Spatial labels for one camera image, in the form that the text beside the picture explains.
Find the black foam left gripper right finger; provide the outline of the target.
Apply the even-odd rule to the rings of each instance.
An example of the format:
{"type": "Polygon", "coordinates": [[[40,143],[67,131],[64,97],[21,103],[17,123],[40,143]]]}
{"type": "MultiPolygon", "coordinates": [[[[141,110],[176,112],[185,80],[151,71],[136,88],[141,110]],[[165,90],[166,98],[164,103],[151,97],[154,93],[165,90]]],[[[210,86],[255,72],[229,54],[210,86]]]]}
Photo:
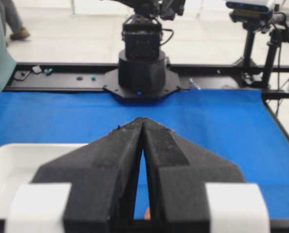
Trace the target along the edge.
{"type": "Polygon", "coordinates": [[[269,213],[257,184],[237,165],[143,121],[151,216],[168,233],[268,233],[269,213]]]}

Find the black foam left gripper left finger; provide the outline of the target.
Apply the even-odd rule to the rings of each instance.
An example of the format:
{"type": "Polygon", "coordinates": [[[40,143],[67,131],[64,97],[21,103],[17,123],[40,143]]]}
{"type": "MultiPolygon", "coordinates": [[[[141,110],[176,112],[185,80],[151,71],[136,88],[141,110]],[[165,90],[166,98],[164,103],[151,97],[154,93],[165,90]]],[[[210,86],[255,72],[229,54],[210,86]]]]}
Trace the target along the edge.
{"type": "Polygon", "coordinates": [[[9,233],[108,233],[141,155],[143,119],[39,167],[7,217],[9,233]]]}

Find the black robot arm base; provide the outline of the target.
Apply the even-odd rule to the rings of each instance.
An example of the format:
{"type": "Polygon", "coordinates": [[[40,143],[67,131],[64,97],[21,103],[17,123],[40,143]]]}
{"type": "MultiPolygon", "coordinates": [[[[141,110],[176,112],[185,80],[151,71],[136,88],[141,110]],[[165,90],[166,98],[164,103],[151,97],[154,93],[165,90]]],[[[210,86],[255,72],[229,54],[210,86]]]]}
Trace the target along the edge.
{"type": "Polygon", "coordinates": [[[157,100],[181,89],[179,75],[171,71],[161,50],[160,20],[182,16],[184,0],[122,0],[134,10],[122,24],[125,47],[118,67],[104,75],[104,90],[124,99],[157,100]]]}

